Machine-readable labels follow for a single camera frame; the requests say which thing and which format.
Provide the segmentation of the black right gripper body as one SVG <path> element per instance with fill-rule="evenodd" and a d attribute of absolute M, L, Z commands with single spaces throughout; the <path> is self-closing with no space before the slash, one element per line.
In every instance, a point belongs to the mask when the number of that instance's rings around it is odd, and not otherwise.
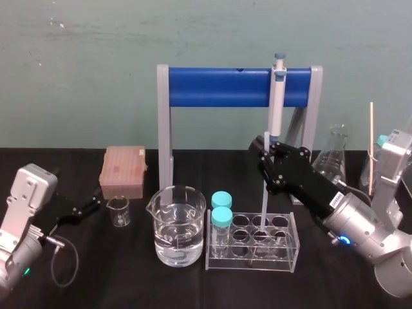
<path fill-rule="evenodd" d="M 309 161 L 289 155 L 282 159 L 281 188 L 296 197 L 309 211 L 324 220 L 336 210 L 345 198 L 344 191 L 319 172 Z"/>

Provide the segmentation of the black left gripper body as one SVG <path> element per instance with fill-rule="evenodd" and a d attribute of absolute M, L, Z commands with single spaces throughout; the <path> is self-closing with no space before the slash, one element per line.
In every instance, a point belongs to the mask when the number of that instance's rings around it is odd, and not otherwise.
<path fill-rule="evenodd" d="M 77 225 L 82 220 L 82 211 L 69 198 L 54 193 L 51 200 L 34 216 L 33 226 L 44 235 L 51 236 L 58 227 Z"/>

